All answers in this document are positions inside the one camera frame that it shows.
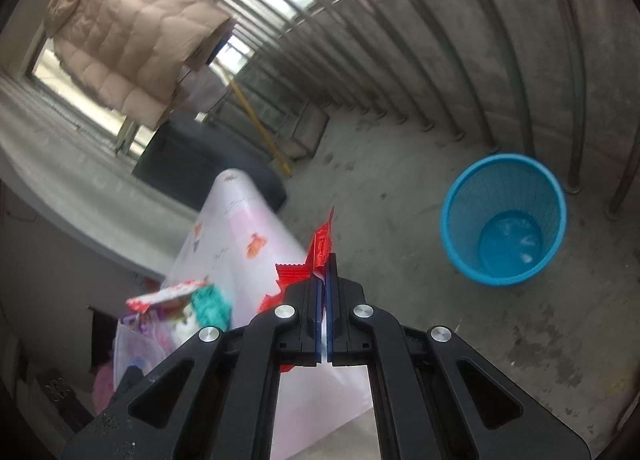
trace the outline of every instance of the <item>black gripper frame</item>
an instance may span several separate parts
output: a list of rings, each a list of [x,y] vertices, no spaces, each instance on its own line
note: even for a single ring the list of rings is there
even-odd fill
[[[280,368],[321,361],[323,308],[328,360],[368,367],[383,460],[591,458],[578,435],[455,333],[403,327],[376,306],[356,316],[365,303],[331,254],[324,283],[312,276],[287,289],[291,317],[270,309],[215,340],[195,334],[118,393],[63,460],[267,460]]]

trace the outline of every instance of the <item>red snack wrapper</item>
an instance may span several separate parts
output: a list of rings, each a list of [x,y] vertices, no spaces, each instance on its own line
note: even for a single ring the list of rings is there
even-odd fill
[[[284,293],[289,285],[305,281],[315,274],[324,280],[324,265],[331,253],[331,220],[334,217],[334,209],[329,212],[329,219],[315,231],[306,255],[304,265],[276,265],[278,279],[276,282],[280,287],[280,292],[276,295],[266,295],[260,303],[258,313],[270,308],[275,308],[284,302]],[[281,366],[281,372],[288,372],[293,366]]]
[[[206,284],[206,281],[184,281],[183,283],[160,289],[157,292],[127,299],[127,306],[134,312],[143,314],[149,310],[149,307],[152,305],[167,303],[178,299],[178,297],[191,295]]]

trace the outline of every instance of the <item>metal screw head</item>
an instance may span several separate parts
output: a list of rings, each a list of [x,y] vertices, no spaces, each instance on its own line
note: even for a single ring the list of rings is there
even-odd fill
[[[431,339],[439,343],[446,343],[451,338],[451,330],[444,326],[436,326],[431,330]]]
[[[291,305],[276,306],[275,314],[280,319],[289,319],[294,313],[296,313],[296,309]]]
[[[362,319],[371,317],[373,309],[369,305],[356,305],[353,307],[353,315]]]
[[[200,330],[200,332],[198,333],[198,337],[201,341],[210,343],[220,337],[220,330],[218,330],[215,326],[206,326],[202,330]]]

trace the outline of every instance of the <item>blue wastebasket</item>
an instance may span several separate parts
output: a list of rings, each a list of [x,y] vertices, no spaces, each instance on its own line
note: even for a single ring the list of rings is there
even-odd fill
[[[440,220],[456,268],[491,286],[520,283],[545,268],[565,228],[558,181],[539,162],[516,154],[466,169],[449,189]]]

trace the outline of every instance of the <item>puffer jacket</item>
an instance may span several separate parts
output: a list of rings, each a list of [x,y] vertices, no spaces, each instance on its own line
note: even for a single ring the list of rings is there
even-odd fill
[[[83,90],[156,129],[183,65],[201,68],[234,25],[208,0],[51,0],[44,26]]]

